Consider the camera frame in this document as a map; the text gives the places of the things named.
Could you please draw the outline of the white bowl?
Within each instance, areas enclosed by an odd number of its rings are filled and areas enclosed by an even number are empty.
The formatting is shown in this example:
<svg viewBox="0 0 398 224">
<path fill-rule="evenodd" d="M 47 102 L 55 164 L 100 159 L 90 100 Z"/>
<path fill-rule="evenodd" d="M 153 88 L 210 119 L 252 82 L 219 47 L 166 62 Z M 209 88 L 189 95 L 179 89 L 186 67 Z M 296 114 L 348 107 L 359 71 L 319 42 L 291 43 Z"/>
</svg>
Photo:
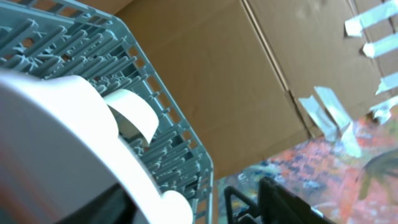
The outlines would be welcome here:
<svg viewBox="0 0 398 224">
<path fill-rule="evenodd" d="M 103 98 L 110 108 L 122 137 L 128 141 L 141 138 L 148 146 L 159 126 L 152 107 L 137 94 L 118 89 Z"/>
</svg>

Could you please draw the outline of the white plate with food scraps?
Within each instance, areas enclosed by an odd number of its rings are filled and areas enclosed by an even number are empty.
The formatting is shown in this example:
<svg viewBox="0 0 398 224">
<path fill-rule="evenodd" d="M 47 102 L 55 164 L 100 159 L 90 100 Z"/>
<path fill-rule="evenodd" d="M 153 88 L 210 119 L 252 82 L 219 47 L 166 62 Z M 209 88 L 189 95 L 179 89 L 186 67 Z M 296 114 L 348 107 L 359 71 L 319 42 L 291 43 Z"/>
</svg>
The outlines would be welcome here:
<svg viewBox="0 0 398 224">
<path fill-rule="evenodd" d="M 119 183 L 148 223 L 160 195 L 116 139 L 82 139 L 38 99 L 42 79 L 1 71 L 1 208 L 20 223 L 56 223 Z"/>
</svg>

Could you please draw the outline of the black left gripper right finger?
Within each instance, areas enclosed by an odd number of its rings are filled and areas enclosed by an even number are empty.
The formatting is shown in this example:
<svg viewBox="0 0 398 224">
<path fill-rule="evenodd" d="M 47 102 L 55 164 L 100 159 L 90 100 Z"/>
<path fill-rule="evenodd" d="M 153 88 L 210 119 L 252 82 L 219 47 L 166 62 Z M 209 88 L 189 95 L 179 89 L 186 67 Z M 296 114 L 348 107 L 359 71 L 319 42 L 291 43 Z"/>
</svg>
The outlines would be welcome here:
<svg viewBox="0 0 398 224">
<path fill-rule="evenodd" d="M 258 193 L 259 211 L 265 224 L 334 224 L 270 177 L 259 181 Z"/>
</svg>

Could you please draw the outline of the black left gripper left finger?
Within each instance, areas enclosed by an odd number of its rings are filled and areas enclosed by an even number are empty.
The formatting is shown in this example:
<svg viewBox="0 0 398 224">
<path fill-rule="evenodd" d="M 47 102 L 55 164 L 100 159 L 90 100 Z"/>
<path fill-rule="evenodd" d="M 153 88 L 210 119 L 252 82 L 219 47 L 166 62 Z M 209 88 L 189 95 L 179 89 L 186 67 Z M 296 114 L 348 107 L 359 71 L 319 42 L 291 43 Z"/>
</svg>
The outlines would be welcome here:
<svg viewBox="0 0 398 224">
<path fill-rule="evenodd" d="M 58 224 L 127 224 L 132 223 L 136 212 L 121 185 L 114 184 Z"/>
</svg>

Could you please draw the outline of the pink bowl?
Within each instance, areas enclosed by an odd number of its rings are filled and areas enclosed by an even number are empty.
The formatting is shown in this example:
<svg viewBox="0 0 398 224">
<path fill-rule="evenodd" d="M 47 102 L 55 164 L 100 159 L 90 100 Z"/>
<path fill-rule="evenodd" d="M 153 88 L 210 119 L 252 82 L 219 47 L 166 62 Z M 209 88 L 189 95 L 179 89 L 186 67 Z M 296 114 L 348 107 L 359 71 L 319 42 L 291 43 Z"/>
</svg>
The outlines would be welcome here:
<svg viewBox="0 0 398 224">
<path fill-rule="evenodd" d="M 82 139 L 116 139 L 118 126 L 95 88 L 76 75 L 40 80 L 38 99 L 56 118 Z"/>
</svg>

